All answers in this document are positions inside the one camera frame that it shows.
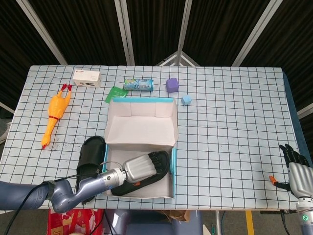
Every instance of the white metal beam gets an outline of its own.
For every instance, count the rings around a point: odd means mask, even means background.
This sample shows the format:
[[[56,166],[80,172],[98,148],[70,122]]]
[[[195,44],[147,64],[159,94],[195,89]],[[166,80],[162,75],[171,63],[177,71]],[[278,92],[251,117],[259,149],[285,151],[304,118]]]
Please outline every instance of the white metal beam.
[[[186,61],[188,64],[190,64],[192,67],[195,67],[195,65],[190,61],[188,60],[183,54],[181,55],[181,58]]]
[[[234,63],[232,64],[233,67],[238,67],[245,59],[246,55],[249,53],[253,45],[255,44],[256,40],[259,38],[261,33],[263,32],[264,28],[280,6],[283,0],[270,0],[267,7],[265,8],[263,14],[259,18],[259,21],[256,23],[254,29],[250,33],[250,36],[246,40],[246,43],[241,48],[241,51],[237,55]]]
[[[30,5],[28,0],[16,0],[16,2],[20,5],[21,9],[25,13],[25,15],[28,17],[30,22],[33,24],[39,35],[42,37],[44,42],[47,44],[55,58],[59,61],[61,65],[67,65],[67,62],[58,49],[58,47],[55,45],[53,39],[51,38],[50,34],[46,30],[45,26],[39,19],[38,15],[36,14],[33,7]]]
[[[179,42],[178,42],[178,49],[177,49],[177,57],[175,64],[179,66],[180,59],[181,59],[181,52],[182,48],[184,47],[187,27],[188,27],[188,21],[190,16],[190,9],[191,9],[192,0],[186,0],[185,2],[185,9],[184,14],[182,16],[182,22],[181,22],[181,28],[180,28],[180,36],[179,36]]]
[[[114,0],[119,29],[121,31],[122,42],[128,66],[135,65],[131,28],[129,25],[126,0]]]
[[[5,110],[9,111],[10,113],[13,113],[14,114],[14,110],[11,109],[10,107],[6,106],[5,104],[1,103],[0,102],[0,107],[4,108]]]
[[[222,234],[221,219],[220,219],[220,211],[218,210],[215,211],[215,222],[216,222],[216,234],[221,235]]]
[[[174,55],[172,55],[172,56],[169,57],[167,60],[165,60],[163,63],[161,63],[160,65],[157,65],[157,66],[164,66],[164,65],[166,65],[167,63],[169,63],[170,61],[172,61],[176,56],[177,56],[176,53],[174,53]]]
[[[306,117],[307,115],[313,114],[313,103],[297,112],[299,119]]]

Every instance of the floor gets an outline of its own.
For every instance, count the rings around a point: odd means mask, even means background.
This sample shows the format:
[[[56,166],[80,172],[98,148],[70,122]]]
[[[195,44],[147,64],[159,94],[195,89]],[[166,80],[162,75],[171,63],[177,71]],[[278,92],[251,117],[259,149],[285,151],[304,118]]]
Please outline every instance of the floor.
[[[0,156],[4,144],[0,145]],[[0,234],[3,234],[9,223],[13,212],[0,214]],[[45,235],[47,226],[47,210],[21,211],[16,218],[10,234],[19,235]],[[255,235],[284,235],[286,234],[280,215],[262,215],[258,211],[252,213]],[[203,211],[202,219],[204,225],[211,231],[212,223],[215,224],[215,212]],[[286,226],[290,235],[301,234],[298,217],[296,214],[286,215]],[[246,225],[246,214],[244,211],[227,211],[223,221],[223,235],[248,235]]]

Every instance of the table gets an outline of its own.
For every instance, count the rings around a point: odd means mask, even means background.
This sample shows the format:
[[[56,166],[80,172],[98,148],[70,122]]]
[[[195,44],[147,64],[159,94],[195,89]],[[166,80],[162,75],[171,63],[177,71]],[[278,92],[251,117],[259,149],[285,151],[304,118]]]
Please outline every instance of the table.
[[[100,71],[102,87],[73,86],[51,143],[41,150],[50,99],[63,83],[73,84],[75,69]],[[268,180],[273,175],[288,181],[278,144],[298,149],[293,125],[299,129],[299,121],[291,121],[295,110],[289,112],[280,68],[32,66],[3,151],[0,180],[40,184],[76,174],[85,139],[104,135],[109,106],[104,100],[111,87],[133,77],[152,78],[155,90],[129,96],[173,97],[178,104],[177,194],[175,199],[97,195],[86,208],[295,209],[297,199]],[[168,78],[179,80],[178,93],[167,93]],[[191,105],[182,105],[184,94],[192,97]],[[76,179],[69,181],[74,189]],[[42,208],[48,207],[45,201]]]

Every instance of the light blue block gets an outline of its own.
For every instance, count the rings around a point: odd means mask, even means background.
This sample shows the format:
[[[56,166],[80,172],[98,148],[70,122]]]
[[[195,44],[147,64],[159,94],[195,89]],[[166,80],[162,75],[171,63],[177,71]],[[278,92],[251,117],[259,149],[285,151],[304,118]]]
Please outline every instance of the light blue block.
[[[183,105],[188,105],[191,103],[191,97],[189,95],[184,95],[182,98],[181,98],[181,102]]]

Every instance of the robot finger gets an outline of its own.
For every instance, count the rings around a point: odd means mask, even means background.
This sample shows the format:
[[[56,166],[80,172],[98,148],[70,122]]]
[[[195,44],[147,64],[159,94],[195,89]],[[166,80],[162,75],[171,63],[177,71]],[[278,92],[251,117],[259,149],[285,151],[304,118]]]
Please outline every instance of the robot finger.
[[[306,165],[306,166],[310,167],[308,160],[303,155],[299,155],[299,161],[302,165]]]
[[[299,154],[293,150],[293,148],[288,145],[285,144],[286,149],[287,149],[287,154],[288,154],[288,158],[290,159],[290,162],[292,163],[300,163],[299,162]]]
[[[285,162],[286,162],[286,166],[289,167],[289,163],[292,162],[292,160],[290,159],[289,157],[289,154],[288,154],[288,151],[287,149],[282,146],[282,145],[279,145],[280,149],[283,151],[283,154],[284,154],[284,158],[285,158]]]

